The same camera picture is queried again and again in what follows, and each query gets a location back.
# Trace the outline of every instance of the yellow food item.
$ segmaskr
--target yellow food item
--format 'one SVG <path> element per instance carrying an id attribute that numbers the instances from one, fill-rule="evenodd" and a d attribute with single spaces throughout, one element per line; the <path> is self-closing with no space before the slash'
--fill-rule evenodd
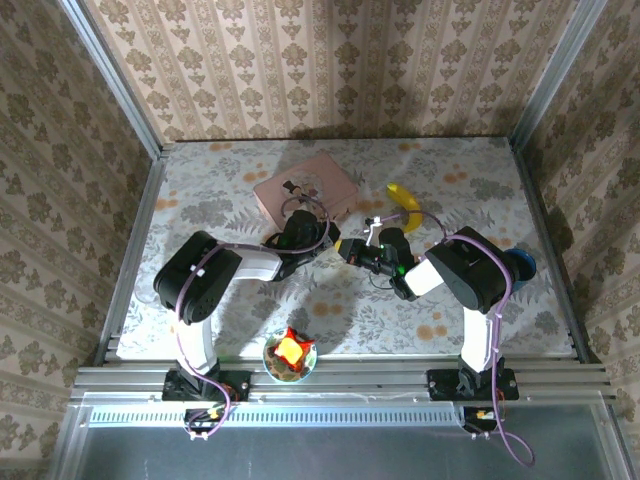
<path id="1" fill-rule="evenodd" d="M 398 185 L 397 183 L 389 183 L 387 185 L 387 194 L 389 198 L 404 207 L 405 210 L 420 210 L 420 204 L 415 199 L 415 197 L 402 185 Z M 404 233 L 413 232 L 416 228 L 422 225 L 422 214 L 421 213 L 410 213 L 409 221 L 405 225 L 403 231 Z"/>
<path id="2" fill-rule="evenodd" d="M 292 338 L 285 337 L 274 352 L 278 357 L 284 357 L 291 365 L 298 363 L 304 353 L 302 347 Z"/>

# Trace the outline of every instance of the red food item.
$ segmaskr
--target red food item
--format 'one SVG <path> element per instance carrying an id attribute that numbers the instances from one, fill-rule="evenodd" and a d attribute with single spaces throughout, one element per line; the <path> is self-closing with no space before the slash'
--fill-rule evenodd
<path id="1" fill-rule="evenodd" d="M 297 332 L 287 327 L 287 333 L 280 343 L 275 346 L 273 353 L 282 360 L 291 370 L 299 372 L 304 367 L 304 359 L 311 350 L 313 340 L 303 341 L 297 336 Z"/>

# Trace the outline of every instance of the bowl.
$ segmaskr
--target bowl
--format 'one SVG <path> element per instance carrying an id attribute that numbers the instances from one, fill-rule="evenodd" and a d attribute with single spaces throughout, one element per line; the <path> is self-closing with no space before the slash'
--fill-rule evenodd
<path id="1" fill-rule="evenodd" d="M 286 328 L 277 330 L 271 334 L 262 349 L 262 360 L 264 362 L 264 368 L 271 378 L 278 382 L 296 383 L 307 378 L 315 368 L 318 361 L 318 349 L 315 344 L 311 345 L 309 353 L 304 357 L 302 370 L 294 372 L 273 353 L 273 347 L 275 347 L 286 334 Z"/>

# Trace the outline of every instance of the black cable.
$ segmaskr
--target black cable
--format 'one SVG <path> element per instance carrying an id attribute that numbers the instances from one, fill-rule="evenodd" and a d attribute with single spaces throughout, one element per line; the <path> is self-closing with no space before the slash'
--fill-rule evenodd
<path id="1" fill-rule="evenodd" d="M 393 290 L 393 287 L 381 287 L 381 286 L 376 285 L 375 283 L 373 283 L 373 278 L 371 277 L 371 272 L 369 272 L 369 282 L 371 283 L 371 285 L 373 285 L 375 288 L 377 288 L 379 290 Z"/>
<path id="2" fill-rule="evenodd" d="M 264 246 L 265 246 L 265 247 L 269 247 L 269 248 L 273 248 L 273 247 L 275 247 L 277 244 L 276 244 L 276 243 L 273 243 L 273 241 L 274 241 L 276 238 L 280 237 L 280 235 L 281 235 L 281 232 L 277 232 L 277 233 L 274 233 L 273 235 L 271 235 L 271 236 L 267 239 L 267 241 L 266 241 L 266 242 L 264 242 Z"/>
<path id="3" fill-rule="evenodd" d="M 193 423 L 205 421 L 206 419 L 211 419 L 208 414 L 208 409 L 196 410 L 191 416 L 187 419 L 187 425 L 185 426 L 185 431 L 190 433 L 193 431 Z"/>

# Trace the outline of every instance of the glass panel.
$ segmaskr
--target glass panel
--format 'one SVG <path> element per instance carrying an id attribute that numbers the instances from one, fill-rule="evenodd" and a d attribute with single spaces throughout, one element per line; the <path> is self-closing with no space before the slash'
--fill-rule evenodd
<path id="1" fill-rule="evenodd" d="M 533 447 L 534 468 L 511 459 L 500 438 L 471 440 L 460 429 L 223 428 L 192 442 L 178 428 L 92 428 L 80 478 L 611 478 L 589 407 L 513 407 L 506 416 Z"/>

